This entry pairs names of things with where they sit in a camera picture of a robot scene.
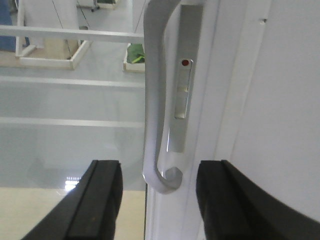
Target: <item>white wall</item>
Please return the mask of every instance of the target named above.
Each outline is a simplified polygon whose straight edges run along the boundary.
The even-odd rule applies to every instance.
[[[272,2],[229,159],[271,195],[318,221],[319,10],[314,0]]]

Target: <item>white door handle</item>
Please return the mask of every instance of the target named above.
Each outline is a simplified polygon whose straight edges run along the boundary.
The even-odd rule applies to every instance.
[[[181,0],[150,0],[144,12],[145,51],[145,134],[142,174],[159,193],[178,189],[183,173],[172,167],[159,172],[158,158],[164,130],[166,107],[166,59],[164,34],[167,23]]]

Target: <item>white railing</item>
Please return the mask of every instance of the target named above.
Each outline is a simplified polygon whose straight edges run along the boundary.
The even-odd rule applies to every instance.
[[[86,79],[65,79],[65,78],[47,78],[47,77],[19,77],[19,76],[1,76],[0,84],[6,85],[63,85],[91,88],[108,88],[117,90],[145,90],[144,82],[128,82],[128,81],[101,81]]]
[[[40,38],[61,38],[77,39],[99,42],[114,43],[133,43],[142,44],[144,36],[142,34],[131,32],[115,32],[100,30],[78,30],[78,29],[61,29],[49,27],[31,27],[31,26],[7,26],[0,25],[0,36],[14,37],[40,37]]]

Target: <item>white floor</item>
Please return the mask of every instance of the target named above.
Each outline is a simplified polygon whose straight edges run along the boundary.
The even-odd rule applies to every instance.
[[[119,0],[115,10],[82,10],[90,29],[131,32],[131,9]],[[79,8],[78,17],[86,25]],[[124,181],[116,239],[143,239],[145,76],[123,71],[126,47],[93,42],[73,71],[0,67],[1,238],[19,239],[44,217],[66,177],[80,177],[93,159],[116,159]]]

